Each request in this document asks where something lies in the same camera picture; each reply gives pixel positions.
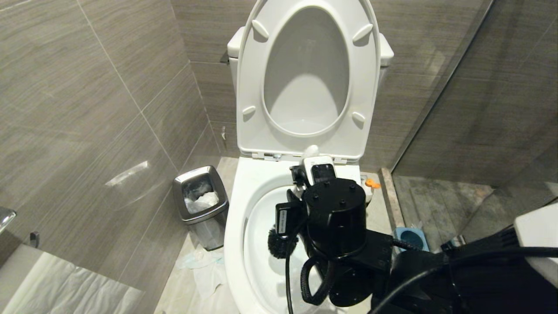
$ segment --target shower floor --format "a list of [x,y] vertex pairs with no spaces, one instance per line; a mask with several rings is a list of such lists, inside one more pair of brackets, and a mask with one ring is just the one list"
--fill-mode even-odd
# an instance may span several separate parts
[[431,251],[460,234],[493,192],[488,185],[393,176],[407,227],[422,227]]

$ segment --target label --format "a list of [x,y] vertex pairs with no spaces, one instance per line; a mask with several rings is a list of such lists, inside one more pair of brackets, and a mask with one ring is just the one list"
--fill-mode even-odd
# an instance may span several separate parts
[[284,234],[287,229],[287,210],[279,211],[279,232],[278,234]]

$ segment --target toilet seat hinge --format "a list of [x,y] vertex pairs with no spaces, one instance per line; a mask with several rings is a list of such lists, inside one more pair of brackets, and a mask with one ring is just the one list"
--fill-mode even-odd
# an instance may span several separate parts
[[263,159],[263,160],[270,160],[270,161],[279,161],[281,160],[281,154],[279,153],[263,153],[261,151],[252,153],[252,158],[254,159]]

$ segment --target wall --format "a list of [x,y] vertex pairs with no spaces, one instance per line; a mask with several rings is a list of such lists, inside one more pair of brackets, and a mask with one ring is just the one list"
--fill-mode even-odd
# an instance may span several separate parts
[[[180,33],[198,79],[221,152],[238,156],[235,97],[230,71],[219,59],[229,39],[246,24],[255,0],[172,0]],[[437,98],[462,56],[486,0],[372,0],[380,32],[394,52],[390,73],[379,92],[364,157],[364,170],[392,167],[409,133],[418,128],[425,107]]]
[[219,161],[170,2],[0,0],[0,73],[1,259],[38,231],[152,313],[187,233],[171,182]]
[[396,174],[501,185],[556,145],[557,10],[494,3]]

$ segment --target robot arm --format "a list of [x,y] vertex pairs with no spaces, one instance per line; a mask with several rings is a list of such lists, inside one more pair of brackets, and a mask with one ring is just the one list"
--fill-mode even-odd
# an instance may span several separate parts
[[[364,190],[352,180],[337,178],[333,161],[326,158],[306,158],[291,168],[298,193],[289,190],[288,202],[277,204],[275,229],[268,238],[271,253],[287,259],[288,274],[288,257],[300,236],[309,257],[301,273],[305,302],[319,305],[329,296],[334,305],[348,307],[372,294],[372,308],[382,313],[477,312],[494,305],[511,311],[522,306],[531,312],[558,310],[556,289],[522,258],[558,256],[558,249],[521,250],[511,228],[438,254],[413,250],[366,229]],[[392,264],[394,245],[407,250]],[[312,295],[308,274],[314,266],[322,283]],[[518,280],[529,283],[529,289]],[[506,302],[510,297],[524,301]]]

